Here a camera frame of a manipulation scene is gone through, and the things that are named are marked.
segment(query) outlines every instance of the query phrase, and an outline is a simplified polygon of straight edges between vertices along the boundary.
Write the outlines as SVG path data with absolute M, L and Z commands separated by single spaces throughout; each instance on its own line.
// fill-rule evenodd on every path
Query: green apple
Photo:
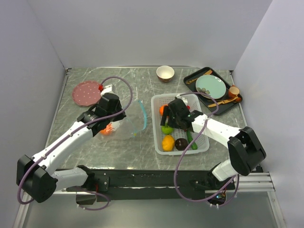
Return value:
M 164 126 L 161 126 L 161 131 L 162 131 L 164 134 L 171 134 L 171 133 L 174 131 L 174 128 L 169 127 L 169 126 L 167 125 L 167 123 L 166 123 Z

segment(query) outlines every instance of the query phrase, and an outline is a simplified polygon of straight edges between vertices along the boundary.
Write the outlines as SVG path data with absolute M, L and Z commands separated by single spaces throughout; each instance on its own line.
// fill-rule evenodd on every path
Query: marble table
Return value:
M 61 165 L 62 169 L 71 169 L 85 165 L 91 169 L 140 169 L 140 170 L 173 170 L 179 156 L 159 155 L 153 141 L 151 98 L 157 94 L 182 93 L 189 89 L 183 78 L 198 68 L 175 67 L 175 76 L 169 83 L 162 83 L 156 76 L 156 67 L 116 67 L 116 68 L 72 68 L 67 72 L 66 85 L 60 99 L 55 120 L 48 138 L 48 145 L 61 136 L 87 107 L 80 107 L 73 102 L 73 88 L 86 80 L 101 82 L 108 76 L 120 76 L 126 79 L 132 89 L 133 97 L 141 99 L 148 116 L 147 128 L 136 137 L 125 141 L 103 142 L 93 138 L 74 151 Z M 232 77 L 227 70 L 217 70 L 228 83 Z M 130 98 L 126 85 L 117 79 L 109 80 L 116 87 L 122 105 Z M 201 103 L 204 113 L 208 109 Z M 213 118 L 222 123 L 243 128 L 245 120 L 240 105 Z M 228 158 L 228 150 L 220 143 L 209 139 L 210 147 L 206 152 L 186 155 L 181 163 L 181 170 L 209 170 Z

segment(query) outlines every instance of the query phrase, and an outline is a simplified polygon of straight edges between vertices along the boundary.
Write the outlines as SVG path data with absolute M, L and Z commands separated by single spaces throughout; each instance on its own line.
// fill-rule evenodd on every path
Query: black metal bar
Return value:
M 174 171 L 156 170 L 91 170 L 95 174 L 99 192 L 106 194 L 111 200 L 150 200 L 150 199 L 178 199 L 174 184 Z M 216 188 L 211 188 L 206 182 L 208 171 L 179 171 L 178 186 L 183 195 L 198 200 L 205 197 L 205 190 L 218 190 L 226 181 L 220 182 Z M 228 190 L 235 189 L 233 183 Z

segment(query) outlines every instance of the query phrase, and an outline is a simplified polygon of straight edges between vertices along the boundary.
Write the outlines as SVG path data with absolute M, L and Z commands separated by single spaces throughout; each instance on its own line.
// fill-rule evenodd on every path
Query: white bowl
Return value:
M 169 82 L 174 76 L 174 70 L 171 66 L 160 66 L 156 75 L 161 82 Z

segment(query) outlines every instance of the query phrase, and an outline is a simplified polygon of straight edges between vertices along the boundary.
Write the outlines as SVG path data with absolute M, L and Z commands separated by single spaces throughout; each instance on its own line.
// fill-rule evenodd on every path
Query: orange cup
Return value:
M 228 96 L 230 98 L 235 98 L 236 96 L 239 95 L 239 88 L 237 88 L 235 85 L 229 88 L 228 90 Z

